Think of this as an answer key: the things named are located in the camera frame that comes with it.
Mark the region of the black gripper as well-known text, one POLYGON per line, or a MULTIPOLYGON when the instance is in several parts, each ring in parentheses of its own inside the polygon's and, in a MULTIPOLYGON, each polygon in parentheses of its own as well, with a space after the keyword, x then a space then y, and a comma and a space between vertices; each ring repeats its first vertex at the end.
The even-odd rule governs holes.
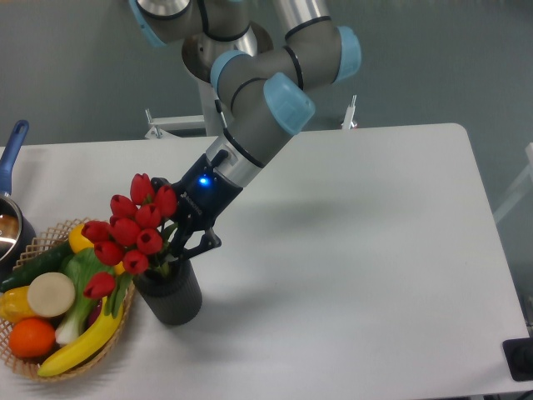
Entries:
POLYGON ((222 245, 213 225, 217 217, 243 190, 217 169, 228 157, 228 152, 218 152, 209 160, 207 155, 203 154, 182 179, 172 185, 163 177, 151 179, 156 196, 165 196, 173 190, 177 196, 177 211, 171 217, 174 223, 167 226, 168 262, 185 262, 222 245), (187 248, 192 234, 200 231, 203 231, 203 234, 198 244, 187 248))

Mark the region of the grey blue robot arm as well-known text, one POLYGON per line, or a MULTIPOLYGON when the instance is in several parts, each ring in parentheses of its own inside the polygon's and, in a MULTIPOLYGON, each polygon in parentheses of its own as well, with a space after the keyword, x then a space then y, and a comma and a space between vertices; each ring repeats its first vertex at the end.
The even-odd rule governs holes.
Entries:
POLYGON ((278 1, 281 49, 260 49, 244 1, 132 1, 139 28, 155 47, 182 41, 190 74, 210 85, 229 114, 212 145, 179 182, 171 255, 187 260, 218 248, 213 225, 223 210, 296 136, 315 112, 308 92, 353 76, 361 45, 338 27, 323 1, 278 1))

